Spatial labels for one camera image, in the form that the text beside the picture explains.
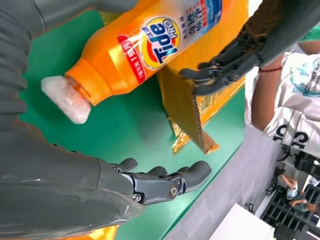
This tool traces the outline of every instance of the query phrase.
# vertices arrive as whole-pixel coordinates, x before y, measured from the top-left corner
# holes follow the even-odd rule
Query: white bottle cap
[[[91,106],[69,81],[63,76],[46,77],[41,82],[41,88],[73,123],[84,124],[88,120]]]

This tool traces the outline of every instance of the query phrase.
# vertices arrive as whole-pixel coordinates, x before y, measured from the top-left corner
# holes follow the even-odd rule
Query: printed graphic
[[[306,97],[320,97],[320,57],[312,64],[305,62],[301,67],[291,67],[290,81],[294,86],[293,93]]]
[[[205,0],[198,1],[186,11],[189,35],[192,36],[208,25],[207,9]]]
[[[288,126],[286,124],[279,126],[276,130],[275,135],[273,137],[273,141],[275,141],[275,142],[279,141],[280,143],[282,143],[285,135],[288,131],[288,127]],[[308,136],[308,134],[305,132],[302,132],[302,131],[297,131],[294,134],[292,142],[291,143],[291,146],[303,150],[306,148],[306,144],[308,143],[309,139],[310,138],[309,136]]]
[[[137,80],[142,84],[146,77],[143,65],[138,54],[138,51],[134,48],[134,45],[127,36],[120,35],[118,36],[118,42],[121,44],[123,52],[125,53],[128,61],[131,68],[134,73]]]
[[[150,69],[158,69],[170,61],[180,45],[180,30],[174,20],[157,17],[142,28],[140,52]]]

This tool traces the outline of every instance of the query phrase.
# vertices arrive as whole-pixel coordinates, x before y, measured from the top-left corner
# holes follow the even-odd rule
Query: red label
[[[202,7],[203,27],[205,28],[208,24],[205,0],[201,0],[201,6]]]
[[[118,42],[121,44],[139,84],[146,81],[146,72],[138,51],[134,48],[134,44],[128,37],[124,35],[118,36]]]

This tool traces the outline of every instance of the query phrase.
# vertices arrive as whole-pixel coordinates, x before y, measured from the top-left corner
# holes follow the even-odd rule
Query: orange bottle
[[[140,0],[94,34],[65,77],[42,80],[42,90],[72,122],[83,124],[91,105],[131,92],[218,24],[232,2]]]

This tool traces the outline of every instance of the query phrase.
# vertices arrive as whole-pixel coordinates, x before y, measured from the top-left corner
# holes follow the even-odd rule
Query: robotic arm
[[[52,145],[19,120],[26,106],[32,39],[87,10],[125,12],[137,0],[0,1],[0,238],[52,239],[126,222],[143,208],[196,189],[211,171],[200,161],[168,174],[163,167],[101,159]]]
[[[171,201],[194,190],[211,172],[201,161],[168,174],[162,167],[131,173],[133,159],[108,164],[47,142],[21,122],[26,106],[31,41],[86,10],[124,12],[137,0],[0,1],[0,238],[71,236],[124,223],[139,206]],[[320,21],[318,0],[263,0],[220,54],[183,69],[195,95],[207,95],[267,64]]]
[[[192,80],[195,96],[219,91],[249,72],[264,66],[305,36],[320,22],[318,0],[263,0],[240,33],[199,71],[183,69]]]

